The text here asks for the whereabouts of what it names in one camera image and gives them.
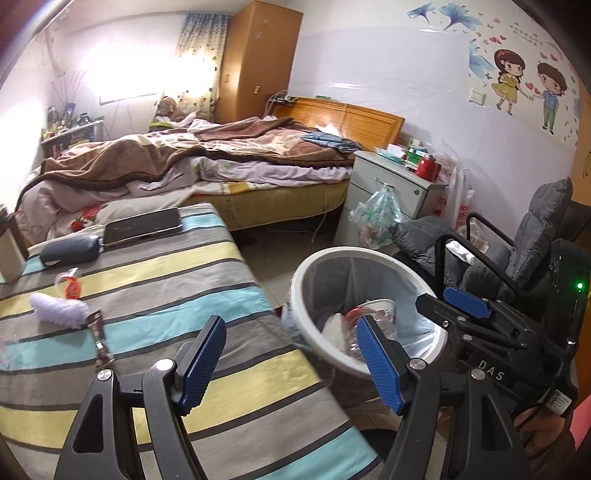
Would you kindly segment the right hand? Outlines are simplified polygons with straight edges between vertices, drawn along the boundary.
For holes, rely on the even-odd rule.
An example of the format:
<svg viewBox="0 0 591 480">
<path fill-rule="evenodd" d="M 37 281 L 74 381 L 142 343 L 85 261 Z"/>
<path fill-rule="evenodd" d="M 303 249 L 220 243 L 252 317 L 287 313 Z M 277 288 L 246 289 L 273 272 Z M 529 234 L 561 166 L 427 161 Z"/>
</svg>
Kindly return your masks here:
<svg viewBox="0 0 591 480">
<path fill-rule="evenodd" d="M 575 454 L 570 431 L 572 417 L 563 418 L 551 410 L 524 411 L 515 420 L 533 479 L 559 479 Z"/>
</svg>

